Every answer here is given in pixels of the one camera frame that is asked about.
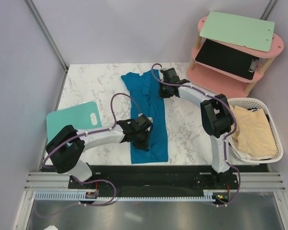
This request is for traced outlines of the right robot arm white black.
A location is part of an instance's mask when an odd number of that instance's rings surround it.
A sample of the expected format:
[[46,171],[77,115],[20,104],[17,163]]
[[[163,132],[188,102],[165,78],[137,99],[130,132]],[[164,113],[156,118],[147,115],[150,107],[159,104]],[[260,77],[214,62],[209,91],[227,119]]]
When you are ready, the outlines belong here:
[[228,182],[224,172],[230,169],[227,138],[236,123],[225,95],[213,96],[211,92],[180,79],[174,68],[160,69],[163,80],[159,81],[159,97],[173,96],[185,99],[201,112],[202,127],[209,135],[212,148],[212,168],[216,173],[210,176],[214,188],[222,188]]

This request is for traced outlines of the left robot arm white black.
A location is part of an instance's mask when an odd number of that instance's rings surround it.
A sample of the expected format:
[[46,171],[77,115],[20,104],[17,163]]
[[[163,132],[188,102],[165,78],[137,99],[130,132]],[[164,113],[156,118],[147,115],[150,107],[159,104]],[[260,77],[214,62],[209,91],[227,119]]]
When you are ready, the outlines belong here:
[[77,178],[84,188],[92,188],[96,177],[88,163],[80,156],[88,149],[114,143],[131,143],[136,149],[149,150],[153,119],[139,114],[137,119],[117,121],[114,127],[75,129],[65,126],[46,146],[55,172]]

